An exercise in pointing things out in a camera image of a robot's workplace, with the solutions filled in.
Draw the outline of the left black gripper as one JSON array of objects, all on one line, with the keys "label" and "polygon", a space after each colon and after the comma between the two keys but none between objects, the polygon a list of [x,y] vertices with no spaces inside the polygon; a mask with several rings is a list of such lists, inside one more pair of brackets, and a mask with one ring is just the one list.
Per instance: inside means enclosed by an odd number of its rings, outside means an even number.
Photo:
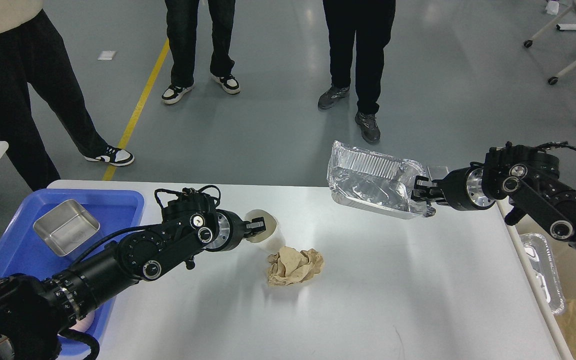
[{"label": "left black gripper", "polygon": [[252,238],[266,231],[264,217],[241,219],[230,210],[217,210],[218,233],[206,246],[208,252],[225,252],[236,248],[245,238]]}]

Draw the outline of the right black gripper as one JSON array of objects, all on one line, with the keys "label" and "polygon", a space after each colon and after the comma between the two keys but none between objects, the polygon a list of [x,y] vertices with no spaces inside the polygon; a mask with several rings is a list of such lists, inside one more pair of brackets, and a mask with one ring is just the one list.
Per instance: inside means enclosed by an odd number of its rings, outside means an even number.
[{"label": "right black gripper", "polygon": [[441,189],[441,191],[413,191],[411,200],[437,203],[458,211],[487,210],[494,201],[483,191],[483,167],[474,166],[453,170],[444,178],[416,176],[415,190]]}]

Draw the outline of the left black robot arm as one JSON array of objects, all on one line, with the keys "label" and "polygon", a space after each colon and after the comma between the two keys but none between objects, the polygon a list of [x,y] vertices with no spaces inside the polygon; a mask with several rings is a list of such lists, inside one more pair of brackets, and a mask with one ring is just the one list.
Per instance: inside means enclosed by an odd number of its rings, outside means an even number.
[{"label": "left black robot arm", "polygon": [[95,360],[99,342],[75,330],[77,321],[140,281],[155,281],[179,264],[191,270],[199,253],[230,251],[266,231],[262,216],[245,221],[220,209],[221,198],[206,187],[165,193],[174,199],[160,205],[161,223],[106,235],[44,280],[22,273],[0,278],[0,360],[55,360],[62,338],[87,345],[87,359]]}]

